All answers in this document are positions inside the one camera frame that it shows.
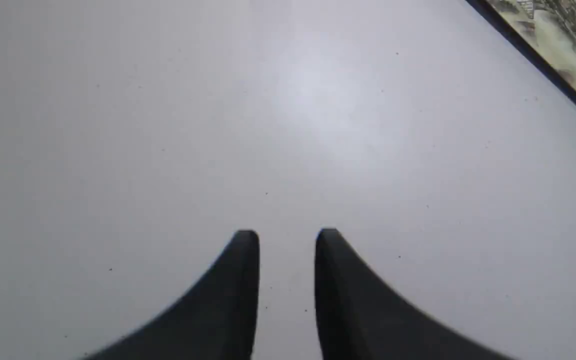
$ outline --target white floor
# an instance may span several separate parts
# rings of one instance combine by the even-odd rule
[[[323,226],[458,331],[576,359],[576,107],[466,2],[0,0],[0,360],[130,333],[238,228],[254,358],[320,358]]]

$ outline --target gray floor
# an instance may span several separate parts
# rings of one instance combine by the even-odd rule
[[[262,237],[254,358],[320,357],[336,226],[420,308],[576,359],[576,107],[462,0],[0,0],[0,359],[73,359]]]

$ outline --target floor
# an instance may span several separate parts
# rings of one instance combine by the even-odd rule
[[[576,359],[576,107],[462,0],[0,0],[0,359],[75,359],[258,231],[255,359],[320,358],[338,227],[451,328]]]

